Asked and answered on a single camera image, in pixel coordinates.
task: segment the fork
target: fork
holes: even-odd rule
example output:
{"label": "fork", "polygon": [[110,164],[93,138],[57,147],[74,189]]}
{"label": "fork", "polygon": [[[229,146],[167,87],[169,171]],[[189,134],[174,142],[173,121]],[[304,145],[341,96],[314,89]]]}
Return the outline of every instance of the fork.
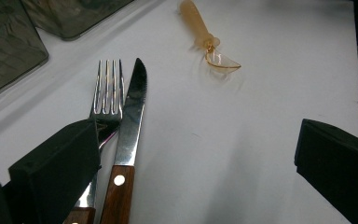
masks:
{"label": "fork", "polygon": [[[104,75],[103,62],[99,61],[98,66],[97,82],[89,118],[95,119],[97,125],[100,155],[103,152],[103,146],[116,134],[122,119],[124,81],[121,61],[118,64],[118,88],[116,61],[113,61],[112,75],[109,61],[106,61]],[[94,222],[97,175],[95,174],[83,195],[77,200],[75,208],[64,221],[64,224],[92,224]]]}

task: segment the utensil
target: utensil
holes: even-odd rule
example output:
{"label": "utensil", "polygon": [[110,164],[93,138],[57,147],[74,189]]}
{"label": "utensil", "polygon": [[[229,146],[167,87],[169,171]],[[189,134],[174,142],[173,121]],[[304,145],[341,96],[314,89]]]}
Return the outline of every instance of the utensil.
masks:
{"label": "utensil", "polygon": [[145,108],[147,74],[137,59],[123,109],[117,152],[103,205],[101,224],[129,223],[135,156]]}
{"label": "utensil", "polygon": [[[117,71],[116,61],[113,61],[112,65],[113,75],[110,73],[109,61],[106,61],[103,75],[103,63],[102,61],[99,62],[94,99],[89,114],[89,118],[96,121],[100,155],[106,142],[116,134],[122,118],[124,88],[121,61],[119,61],[119,71]],[[75,208],[65,220],[65,224],[93,223],[96,189],[97,175],[93,177],[83,195],[77,201]]]}
{"label": "utensil", "polygon": [[205,60],[212,69],[219,73],[229,74],[241,67],[240,64],[216,50],[220,40],[208,32],[199,10],[191,0],[184,0],[180,3],[179,9],[185,23],[196,36],[194,44],[205,49]]}

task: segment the steak knife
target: steak knife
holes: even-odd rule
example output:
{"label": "steak knife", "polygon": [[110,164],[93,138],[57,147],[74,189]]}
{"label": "steak knife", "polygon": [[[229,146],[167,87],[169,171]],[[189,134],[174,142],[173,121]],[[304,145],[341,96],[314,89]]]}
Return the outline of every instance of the steak knife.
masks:
{"label": "steak knife", "polygon": [[101,224],[127,224],[130,220],[135,156],[145,108],[147,74],[136,59],[123,108],[117,151],[105,195]]}

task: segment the white surface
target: white surface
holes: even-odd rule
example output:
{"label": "white surface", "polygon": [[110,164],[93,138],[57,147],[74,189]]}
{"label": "white surface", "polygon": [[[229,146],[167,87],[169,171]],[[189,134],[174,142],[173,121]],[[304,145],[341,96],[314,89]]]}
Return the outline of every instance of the white surface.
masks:
{"label": "white surface", "polygon": [[128,87],[139,57],[148,93],[131,223],[349,223],[296,173],[294,156],[302,119],[358,136],[352,3],[195,3],[218,49],[242,65],[229,78],[209,73],[176,0],[138,0],[73,42],[39,31],[48,63],[0,95],[0,182],[88,116],[98,60],[122,59]]}

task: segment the spoon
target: spoon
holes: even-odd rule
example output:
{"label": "spoon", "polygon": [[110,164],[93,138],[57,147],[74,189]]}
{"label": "spoon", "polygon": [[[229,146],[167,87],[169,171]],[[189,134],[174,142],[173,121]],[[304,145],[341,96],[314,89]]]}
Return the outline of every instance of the spoon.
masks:
{"label": "spoon", "polygon": [[215,71],[229,74],[241,67],[240,64],[230,60],[227,56],[216,50],[220,40],[208,32],[202,17],[191,0],[184,0],[179,5],[185,23],[196,36],[194,44],[205,49],[205,60]]}

